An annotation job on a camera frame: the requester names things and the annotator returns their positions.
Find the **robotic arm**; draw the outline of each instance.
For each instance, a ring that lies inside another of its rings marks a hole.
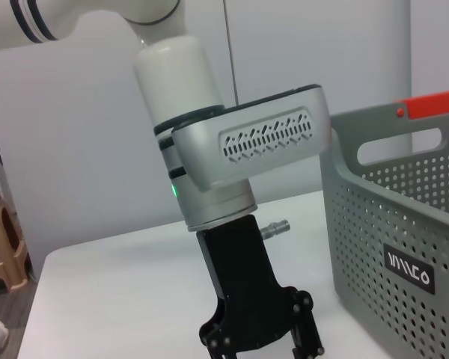
[[[319,154],[330,144],[323,90],[308,85],[225,108],[180,0],[0,0],[0,49],[68,36],[79,17],[111,10],[144,44],[135,74],[168,176],[196,231],[218,297],[199,332],[212,359],[262,348],[291,331],[295,359],[324,353],[309,293],[275,279],[248,178]]]

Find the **perforated basket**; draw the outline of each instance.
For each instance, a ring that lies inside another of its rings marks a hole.
[[[393,358],[449,359],[449,114],[407,112],[396,103],[332,118],[321,167],[335,289]],[[434,128],[434,150],[357,160],[364,143]]]

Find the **table surface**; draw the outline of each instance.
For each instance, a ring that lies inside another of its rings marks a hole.
[[[266,241],[278,282],[309,291],[329,359],[389,359],[335,294],[323,193],[265,203],[260,227],[287,219]],[[184,222],[63,248],[43,267],[19,359],[209,359],[198,330],[216,294]],[[293,357],[285,338],[239,359]]]

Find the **black label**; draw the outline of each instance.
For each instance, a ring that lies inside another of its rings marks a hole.
[[[436,293],[434,268],[390,245],[384,244],[384,264],[387,269],[428,293]]]

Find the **white wall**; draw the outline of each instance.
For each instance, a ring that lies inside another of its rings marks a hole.
[[[411,0],[412,95],[449,90],[449,0]],[[415,152],[436,133],[412,136]]]
[[[227,106],[223,4],[188,0]],[[91,13],[58,43],[0,52],[0,150],[35,269],[51,251],[181,220],[118,15]]]
[[[318,83],[332,114],[410,95],[409,1],[226,0],[239,102]],[[388,147],[406,153],[409,138]],[[270,193],[271,183],[279,185]],[[251,181],[267,200],[321,187],[317,157]]]

